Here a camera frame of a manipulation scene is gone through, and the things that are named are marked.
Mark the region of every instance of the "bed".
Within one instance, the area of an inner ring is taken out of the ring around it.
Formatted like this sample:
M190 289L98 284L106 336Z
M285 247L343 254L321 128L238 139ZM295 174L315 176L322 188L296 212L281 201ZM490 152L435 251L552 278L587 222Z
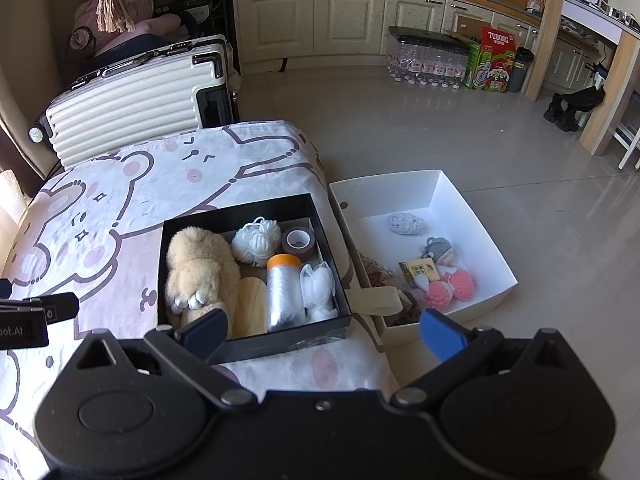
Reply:
M50 325L46 348L0 352L0 478L47 471L34 412L82 338L108 328L138 338L156 325L162 222L311 193L345 288L358 286L332 213L322 164L303 133L281 121L241 123L127 146L50 179L30 206L3 277L12 298L73 291L80 311ZM354 314L347 339L225 364L259 396L271 389L398 387L372 320Z

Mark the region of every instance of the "metal bolt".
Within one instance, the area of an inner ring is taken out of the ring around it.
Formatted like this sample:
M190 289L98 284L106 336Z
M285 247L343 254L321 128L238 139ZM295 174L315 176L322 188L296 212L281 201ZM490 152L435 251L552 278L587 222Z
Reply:
M316 410L319 412L327 412L331 408L332 405L328 400L318 400L318 402L316 402Z
M248 390L241 388L232 388L220 395L220 400L229 406L244 406L250 402L254 402L254 396Z
M403 388L395 395L401 406L417 406L427 400L427 393L420 388Z

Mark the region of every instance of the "cardboard box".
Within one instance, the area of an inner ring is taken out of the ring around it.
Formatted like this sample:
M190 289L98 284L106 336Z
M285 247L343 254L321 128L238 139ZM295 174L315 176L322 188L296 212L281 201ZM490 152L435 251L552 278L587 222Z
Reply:
M253 222L258 216L277 220L283 231L293 226L312 229L316 237L318 260L326 261L334 275L334 306L338 309L339 316L277 332L227 340L218 352L207 359L209 364L242 361L290 352L344 339L347 336L351 310L335 268L334 257L310 194L285 196L261 202L241 204L165 221L162 225L158 270L158 324L168 323L166 301L164 300L164 289L168 273L166 252L173 235L185 227L196 226L222 234L230 242L238 229L249 222ZM255 276L266 281L265 269L255 269L251 266L240 264L240 271L242 277Z
M458 32L450 32L449 35L469 47L465 77L467 88L491 92L507 89L520 38L491 28L490 23L466 17L459 18Z
M371 286L358 251L395 272L406 288L398 262L420 257L428 237L445 237L457 253L457 263L474 279L470 301L453 300L444 314L465 322L493 310L517 285L511 269L462 195L440 170L364 176L330 184L331 199L362 287ZM426 222L420 236L402 236L386 227L386 216L413 213ZM375 317L386 348L419 338L418 324L387 326Z

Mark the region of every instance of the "suitcase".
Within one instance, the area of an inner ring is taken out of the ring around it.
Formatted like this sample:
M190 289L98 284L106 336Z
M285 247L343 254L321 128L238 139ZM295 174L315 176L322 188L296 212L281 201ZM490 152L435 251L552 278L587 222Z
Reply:
M120 147L238 121L224 36L175 43L73 82L41 116L66 170Z

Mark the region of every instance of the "tape roll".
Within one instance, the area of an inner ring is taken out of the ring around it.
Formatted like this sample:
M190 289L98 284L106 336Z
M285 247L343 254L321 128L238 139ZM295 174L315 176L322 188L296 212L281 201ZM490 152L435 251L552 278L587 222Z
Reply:
M310 229L293 227L282 235L282 250L306 262L316 250L316 237Z

